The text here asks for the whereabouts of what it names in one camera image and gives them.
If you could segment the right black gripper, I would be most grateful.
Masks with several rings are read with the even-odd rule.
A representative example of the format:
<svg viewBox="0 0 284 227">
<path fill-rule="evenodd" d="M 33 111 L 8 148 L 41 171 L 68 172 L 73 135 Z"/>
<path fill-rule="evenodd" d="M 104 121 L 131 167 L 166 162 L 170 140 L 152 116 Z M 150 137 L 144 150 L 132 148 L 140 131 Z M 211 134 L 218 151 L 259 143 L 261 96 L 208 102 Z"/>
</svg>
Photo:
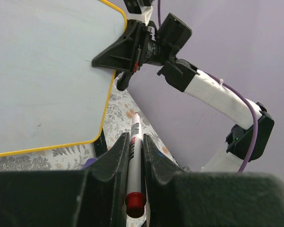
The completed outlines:
<svg viewBox="0 0 284 227">
<path fill-rule="evenodd" d="M 137 20 L 128 20 L 124 33 L 94 57 L 91 66 L 116 70 L 116 77 L 121 74 L 116 88 L 124 91 L 134 74 L 126 71 L 138 71 L 143 64 L 163 66 L 163 50 L 157 36 L 158 30 L 154 21 L 151 20 L 148 25 L 139 24 L 137 27 Z"/>
</svg>

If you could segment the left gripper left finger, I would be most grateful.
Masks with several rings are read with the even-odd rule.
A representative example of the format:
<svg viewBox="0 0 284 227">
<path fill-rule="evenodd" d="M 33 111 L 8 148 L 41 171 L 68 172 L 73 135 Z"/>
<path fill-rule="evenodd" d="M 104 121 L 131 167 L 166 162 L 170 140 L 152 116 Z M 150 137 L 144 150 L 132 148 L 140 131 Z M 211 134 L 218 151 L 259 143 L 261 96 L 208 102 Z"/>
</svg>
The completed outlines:
<svg viewBox="0 0 284 227">
<path fill-rule="evenodd" d="M 129 133 L 82 170 L 0 172 L 0 227 L 124 227 Z"/>
</svg>

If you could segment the yellow framed whiteboard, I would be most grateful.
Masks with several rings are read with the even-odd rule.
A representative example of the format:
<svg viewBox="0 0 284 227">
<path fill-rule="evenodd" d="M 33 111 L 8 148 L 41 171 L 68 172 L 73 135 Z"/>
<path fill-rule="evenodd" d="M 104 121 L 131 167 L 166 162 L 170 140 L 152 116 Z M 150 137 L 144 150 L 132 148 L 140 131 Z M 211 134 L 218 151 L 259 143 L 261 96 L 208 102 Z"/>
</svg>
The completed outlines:
<svg viewBox="0 0 284 227">
<path fill-rule="evenodd" d="M 107 0 L 0 0 L 0 157 L 99 138 L 115 71 L 91 62 L 126 26 Z"/>
</svg>

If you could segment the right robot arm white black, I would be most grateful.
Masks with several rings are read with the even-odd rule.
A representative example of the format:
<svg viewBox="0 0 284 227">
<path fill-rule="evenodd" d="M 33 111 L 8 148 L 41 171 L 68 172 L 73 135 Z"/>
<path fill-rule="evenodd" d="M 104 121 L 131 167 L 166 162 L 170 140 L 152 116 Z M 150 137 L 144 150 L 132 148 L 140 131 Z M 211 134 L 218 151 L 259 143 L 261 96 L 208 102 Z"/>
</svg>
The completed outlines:
<svg viewBox="0 0 284 227">
<path fill-rule="evenodd" d="M 208 74 L 177 53 L 192 30 L 173 14 L 156 27 L 152 21 L 130 19 L 124 33 L 91 62 L 93 67 L 113 69 L 120 76 L 117 89 L 127 89 L 132 75 L 144 64 L 160 67 L 158 75 L 186 95 L 203 101 L 234 121 L 226 137 L 227 148 L 203 168 L 206 172 L 242 172 L 260 158 L 274 127 L 274 120 L 259 102 L 244 98 L 222 79 Z"/>
</svg>

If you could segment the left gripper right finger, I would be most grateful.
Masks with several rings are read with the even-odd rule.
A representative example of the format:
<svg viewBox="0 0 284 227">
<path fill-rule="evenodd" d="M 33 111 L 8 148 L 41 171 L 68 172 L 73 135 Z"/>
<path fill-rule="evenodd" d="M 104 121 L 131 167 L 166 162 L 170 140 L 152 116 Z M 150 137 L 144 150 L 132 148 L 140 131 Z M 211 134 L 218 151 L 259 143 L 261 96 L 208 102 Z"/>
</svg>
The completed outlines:
<svg viewBox="0 0 284 227">
<path fill-rule="evenodd" d="M 263 173 L 186 172 L 143 137 L 150 227 L 284 227 L 284 183 Z"/>
</svg>

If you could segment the red capped whiteboard marker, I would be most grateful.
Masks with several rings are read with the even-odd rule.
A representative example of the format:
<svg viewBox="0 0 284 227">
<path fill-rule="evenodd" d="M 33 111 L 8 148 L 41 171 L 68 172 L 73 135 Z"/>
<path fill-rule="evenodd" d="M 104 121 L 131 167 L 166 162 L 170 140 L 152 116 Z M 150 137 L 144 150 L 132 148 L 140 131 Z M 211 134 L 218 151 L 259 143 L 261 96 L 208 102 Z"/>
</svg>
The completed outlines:
<svg viewBox="0 0 284 227">
<path fill-rule="evenodd" d="M 143 169 L 143 136 L 139 114 L 133 115 L 126 187 L 126 213 L 131 218 L 144 215 L 146 204 L 145 175 Z"/>
</svg>

